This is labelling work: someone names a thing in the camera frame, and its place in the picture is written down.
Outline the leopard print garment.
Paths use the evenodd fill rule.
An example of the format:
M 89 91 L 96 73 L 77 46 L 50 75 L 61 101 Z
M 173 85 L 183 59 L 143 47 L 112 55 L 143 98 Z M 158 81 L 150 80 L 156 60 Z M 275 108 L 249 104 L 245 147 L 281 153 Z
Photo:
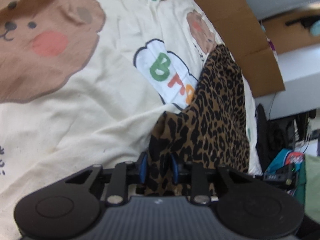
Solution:
M 189 106 L 180 113 L 165 111 L 157 120 L 149 143 L 150 173 L 144 194 L 188 194 L 188 185 L 172 183 L 173 157 L 205 168 L 226 164 L 247 172 L 249 154 L 242 72 L 229 49 L 220 44 L 208 55 Z

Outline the teal printed jersey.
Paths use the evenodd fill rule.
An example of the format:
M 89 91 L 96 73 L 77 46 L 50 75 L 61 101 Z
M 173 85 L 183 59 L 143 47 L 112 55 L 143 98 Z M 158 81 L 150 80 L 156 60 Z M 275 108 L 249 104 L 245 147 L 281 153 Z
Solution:
M 283 149 L 264 172 L 266 182 L 285 190 L 300 202 L 304 202 L 306 168 L 304 153 Z

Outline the white pillar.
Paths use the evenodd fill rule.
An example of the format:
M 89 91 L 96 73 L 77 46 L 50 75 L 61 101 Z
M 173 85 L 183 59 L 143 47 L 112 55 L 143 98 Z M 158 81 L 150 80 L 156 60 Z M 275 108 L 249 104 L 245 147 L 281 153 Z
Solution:
M 279 119 L 319 108 L 319 44 L 278 55 L 285 90 L 255 99 L 266 117 Z

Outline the cream bear print bedsheet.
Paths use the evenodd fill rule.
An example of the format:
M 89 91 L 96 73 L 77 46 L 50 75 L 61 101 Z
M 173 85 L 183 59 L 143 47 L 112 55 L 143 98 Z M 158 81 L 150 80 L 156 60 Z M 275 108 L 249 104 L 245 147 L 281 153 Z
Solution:
M 1 0 L 1 239 L 26 194 L 137 159 L 223 43 L 194 0 Z

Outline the purple white plastic bag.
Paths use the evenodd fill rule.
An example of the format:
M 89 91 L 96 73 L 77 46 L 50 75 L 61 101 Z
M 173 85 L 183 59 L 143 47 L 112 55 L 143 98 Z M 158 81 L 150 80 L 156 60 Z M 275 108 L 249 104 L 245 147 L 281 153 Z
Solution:
M 274 54 L 274 57 L 275 57 L 276 61 L 278 61 L 278 54 L 277 54 L 277 52 L 276 52 L 276 49 L 275 49 L 275 47 L 274 47 L 273 42 L 272 42 L 269 38 L 267 38 L 267 41 L 268 41 L 269 47 L 271 48 L 271 50 L 272 50 L 272 52 L 273 52 L 273 54 Z

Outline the tall cardboard box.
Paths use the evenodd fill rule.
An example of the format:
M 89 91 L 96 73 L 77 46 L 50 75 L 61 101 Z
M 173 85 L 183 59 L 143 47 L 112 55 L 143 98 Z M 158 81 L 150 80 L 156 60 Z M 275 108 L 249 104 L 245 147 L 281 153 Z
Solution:
M 310 34 L 310 27 L 319 20 L 319 9 L 289 11 L 263 21 L 266 36 L 278 54 L 319 43 L 319 36 Z

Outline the brown cardboard sheet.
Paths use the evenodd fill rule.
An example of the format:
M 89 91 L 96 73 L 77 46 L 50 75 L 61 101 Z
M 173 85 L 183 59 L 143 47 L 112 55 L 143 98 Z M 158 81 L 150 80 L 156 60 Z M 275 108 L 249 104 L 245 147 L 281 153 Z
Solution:
M 255 98 L 284 91 L 267 37 L 245 0 L 194 0 L 206 14 L 248 81 Z

